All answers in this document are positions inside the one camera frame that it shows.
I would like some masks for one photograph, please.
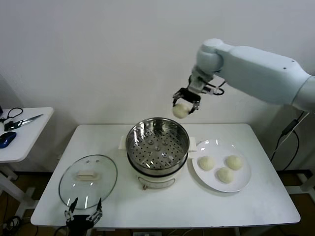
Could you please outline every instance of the steamed bun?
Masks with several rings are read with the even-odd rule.
[[[178,103],[173,107],[173,114],[179,119],[186,118],[188,116],[189,111],[190,108],[185,103]]]
[[[243,166],[242,159],[238,156],[232,155],[226,159],[226,164],[233,170],[239,170]]]
[[[227,167],[223,167],[218,170],[218,177],[224,183],[231,183],[234,180],[233,171]]]
[[[203,156],[198,159],[198,165],[204,171],[209,171],[215,166],[215,161],[210,156]]]

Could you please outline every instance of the stainless steel steamer basket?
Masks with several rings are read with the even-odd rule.
[[[150,118],[137,123],[126,137],[132,167],[150,177],[165,177],[182,168],[188,157],[189,136],[177,122]]]

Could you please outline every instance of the white plate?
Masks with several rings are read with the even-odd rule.
[[[234,171],[234,180],[231,183],[224,183],[218,179],[217,171],[222,167],[227,167],[225,161],[228,156],[239,156],[243,161],[243,166],[238,171]],[[233,145],[225,143],[219,139],[206,140],[198,144],[197,152],[193,154],[192,165],[197,175],[209,187],[221,192],[232,193],[242,190],[248,185],[251,179],[251,167],[245,156]],[[210,171],[204,171],[198,165],[198,158],[211,156],[215,160],[215,166]]]

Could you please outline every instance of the white wall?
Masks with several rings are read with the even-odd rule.
[[[314,7],[313,0],[0,0],[0,75],[16,103],[56,110],[15,167],[53,170],[78,124],[173,118],[172,94],[187,85],[208,38],[295,58],[311,73]],[[265,133],[280,108],[225,90],[203,96],[185,123],[246,122],[270,148],[275,132]],[[3,106],[11,106],[10,93]]]

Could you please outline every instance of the power cord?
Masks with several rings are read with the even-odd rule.
[[[30,222],[22,224],[22,219],[19,216],[12,216],[9,219],[6,220],[6,214],[8,210],[8,205],[9,205],[9,195],[6,194],[6,206],[5,206],[5,211],[3,215],[3,223],[1,225],[4,225],[4,228],[2,230],[2,235],[3,236],[13,236],[15,235],[18,230],[25,224],[30,224]],[[36,233],[34,236],[37,236],[38,234],[38,226],[36,226]]]
[[[207,81],[205,81],[204,79],[202,79],[201,77],[199,77],[199,79],[200,79],[202,82],[204,82],[206,85],[208,85],[208,86],[214,88],[215,91],[220,91],[220,92],[214,92],[212,95],[215,95],[215,96],[222,96],[222,95],[224,94],[224,90],[221,89],[221,87],[225,84],[225,81],[224,81],[222,84],[220,84],[219,86],[214,86],[214,85],[208,83]]]
[[[288,139],[288,137],[293,133],[296,137],[296,140],[297,140],[297,147],[296,147],[296,151],[295,151],[295,154],[294,156],[292,157],[292,159],[290,160],[290,162],[287,164],[287,166],[283,169],[283,170],[286,170],[290,164],[293,162],[293,160],[295,159],[297,153],[298,153],[298,150],[299,150],[299,147],[300,147],[300,139],[299,139],[299,136],[297,135],[296,131],[295,131],[295,128],[310,114],[310,113],[307,113],[305,116],[303,116],[304,112],[301,113],[301,115],[298,117],[298,119],[294,119],[281,133],[281,135],[279,136],[278,140],[277,140],[277,145],[276,145],[276,148],[275,150],[273,151],[272,153],[272,156],[271,156],[271,159],[270,161],[272,162],[274,157],[275,157],[275,154],[276,154],[276,151],[278,150],[278,148]]]
[[[10,113],[11,113],[12,111],[14,111],[14,110],[20,110],[20,112],[11,117],[11,116],[10,116]],[[24,110],[23,110],[22,108],[20,108],[20,107],[12,108],[12,109],[8,112],[8,115],[6,116],[6,118],[0,118],[0,122],[4,122],[4,121],[6,121],[7,119],[10,119],[10,118],[13,119],[13,118],[19,116],[20,114],[22,114],[23,111],[24,111]]]

